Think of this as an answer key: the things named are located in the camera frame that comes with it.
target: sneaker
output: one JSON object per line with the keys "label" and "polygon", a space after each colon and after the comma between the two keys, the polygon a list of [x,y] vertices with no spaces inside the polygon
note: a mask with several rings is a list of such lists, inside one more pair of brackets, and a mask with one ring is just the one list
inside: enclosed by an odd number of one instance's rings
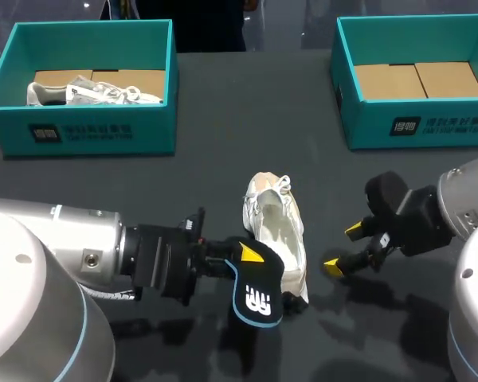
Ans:
{"label": "sneaker", "polygon": [[95,105],[103,103],[162,103],[152,94],[142,93],[138,88],[129,86],[118,88],[105,82],[94,82],[78,76],[67,86],[43,86],[31,83],[26,90],[28,106],[48,105]]}
{"label": "sneaker", "polygon": [[290,178],[258,173],[246,192],[242,217],[245,229],[270,247],[284,262],[281,292],[287,310],[308,306],[303,222],[290,192]]}

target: shoe box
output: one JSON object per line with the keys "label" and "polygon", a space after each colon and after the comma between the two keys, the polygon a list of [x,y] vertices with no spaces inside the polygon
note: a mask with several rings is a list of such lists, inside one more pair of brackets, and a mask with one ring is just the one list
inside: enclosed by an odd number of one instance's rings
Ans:
{"label": "shoe box", "polygon": [[[163,103],[25,105],[31,82],[65,86],[78,75]],[[0,146],[4,156],[174,154],[177,94],[169,20],[17,23],[0,60]]]}
{"label": "shoe box", "polygon": [[478,146],[478,14],[338,18],[331,78],[350,149]]}

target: person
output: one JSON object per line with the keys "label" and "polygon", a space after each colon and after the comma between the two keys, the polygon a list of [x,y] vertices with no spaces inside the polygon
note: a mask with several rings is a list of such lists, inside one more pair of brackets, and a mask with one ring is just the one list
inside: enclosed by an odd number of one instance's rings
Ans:
{"label": "person", "polygon": [[177,52],[244,52],[243,11],[258,0],[136,0],[141,19],[172,19]]}

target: table surface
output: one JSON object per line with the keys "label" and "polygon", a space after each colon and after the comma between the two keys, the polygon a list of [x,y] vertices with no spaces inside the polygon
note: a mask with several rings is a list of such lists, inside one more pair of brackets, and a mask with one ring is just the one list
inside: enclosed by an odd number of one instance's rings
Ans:
{"label": "table surface", "polygon": [[[3,161],[0,154],[0,197],[120,211],[126,224],[177,224],[205,206],[210,239],[243,234],[242,197],[256,172],[291,177],[306,228],[309,308],[252,340],[227,331],[227,280],[201,280],[188,308],[151,293],[138,304],[101,303],[117,330],[115,382],[453,380],[446,309],[457,240],[418,258],[395,253],[379,274],[364,271],[350,285],[320,268],[323,256],[360,248],[343,229],[368,213],[368,179],[395,170],[414,188],[435,184],[478,149],[350,152],[329,58],[327,51],[179,55],[173,158]],[[129,325],[136,320],[143,324]]]}

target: cardboard box bottom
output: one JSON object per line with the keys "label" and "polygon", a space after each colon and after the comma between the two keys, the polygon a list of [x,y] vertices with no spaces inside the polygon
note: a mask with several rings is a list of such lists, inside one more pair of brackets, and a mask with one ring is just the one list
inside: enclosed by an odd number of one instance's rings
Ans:
{"label": "cardboard box bottom", "polygon": [[364,99],[478,97],[468,62],[357,65],[355,71]]}

